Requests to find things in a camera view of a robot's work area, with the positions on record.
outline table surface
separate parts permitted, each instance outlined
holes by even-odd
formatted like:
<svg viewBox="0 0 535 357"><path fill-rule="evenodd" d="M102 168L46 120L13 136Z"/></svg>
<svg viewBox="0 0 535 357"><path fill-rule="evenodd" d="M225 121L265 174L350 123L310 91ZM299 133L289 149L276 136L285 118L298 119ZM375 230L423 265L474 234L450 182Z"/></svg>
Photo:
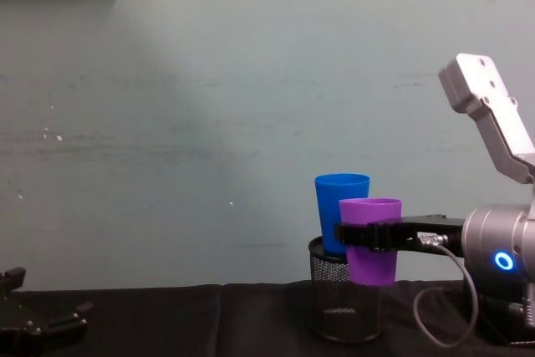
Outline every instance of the table surface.
<svg viewBox="0 0 535 357"><path fill-rule="evenodd" d="M47 354L67 356L534 356L534 349L488 344L473 335L455 351L433 345L416 327L412 301L425 282L398 282L385 290L385 333L375 342L341 345L306 325L309 283L229 284L189 288L20 293L45 316L86 300L95 308L82 344ZM447 286L459 287L459 283ZM454 339L466 321L447 295L430 293L422 315L432 333Z"/></svg>

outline blue cup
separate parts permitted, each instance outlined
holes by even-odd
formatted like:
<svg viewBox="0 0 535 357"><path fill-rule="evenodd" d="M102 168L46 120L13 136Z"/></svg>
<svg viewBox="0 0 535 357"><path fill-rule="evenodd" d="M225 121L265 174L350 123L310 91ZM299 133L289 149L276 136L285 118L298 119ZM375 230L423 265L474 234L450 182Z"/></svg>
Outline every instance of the blue cup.
<svg viewBox="0 0 535 357"><path fill-rule="evenodd" d="M341 222L339 201L366 198L369 177L357 173L337 173L318 176L315 184L324 250L332 254L345 254L345 246L336 239L334 232L335 225Z"/></svg>

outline black wire mesh cup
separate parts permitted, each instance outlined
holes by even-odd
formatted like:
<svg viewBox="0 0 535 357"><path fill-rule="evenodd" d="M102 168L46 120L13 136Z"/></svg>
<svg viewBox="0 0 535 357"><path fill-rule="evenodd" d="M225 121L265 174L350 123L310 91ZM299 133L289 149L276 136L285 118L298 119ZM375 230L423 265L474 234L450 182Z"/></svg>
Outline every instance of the black wire mesh cup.
<svg viewBox="0 0 535 357"><path fill-rule="evenodd" d="M364 343L381 334L380 288L354 284L345 255L327 254L322 238L308 244L312 276L312 331L341 343Z"/></svg>

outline wall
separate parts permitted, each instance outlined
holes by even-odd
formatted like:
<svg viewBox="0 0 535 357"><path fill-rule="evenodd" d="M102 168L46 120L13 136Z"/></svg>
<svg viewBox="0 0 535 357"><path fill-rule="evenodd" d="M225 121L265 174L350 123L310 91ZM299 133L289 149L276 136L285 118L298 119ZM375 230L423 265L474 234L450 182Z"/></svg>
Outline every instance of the wall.
<svg viewBox="0 0 535 357"><path fill-rule="evenodd" d="M406 214L529 190L436 77L489 54L535 133L532 0L0 0L0 261L27 288L308 276L313 178ZM403 254L400 278L459 278Z"/></svg>

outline purple cup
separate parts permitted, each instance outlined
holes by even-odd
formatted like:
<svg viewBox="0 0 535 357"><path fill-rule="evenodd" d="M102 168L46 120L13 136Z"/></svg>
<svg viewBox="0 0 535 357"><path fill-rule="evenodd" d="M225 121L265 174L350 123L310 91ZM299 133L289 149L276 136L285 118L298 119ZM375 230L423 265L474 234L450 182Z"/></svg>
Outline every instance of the purple cup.
<svg viewBox="0 0 535 357"><path fill-rule="evenodd" d="M401 217L401 201L393 198L355 198L339 202L342 222L364 226ZM388 286L395 282L398 253L348 247L349 277L357 284Z"/></svg>

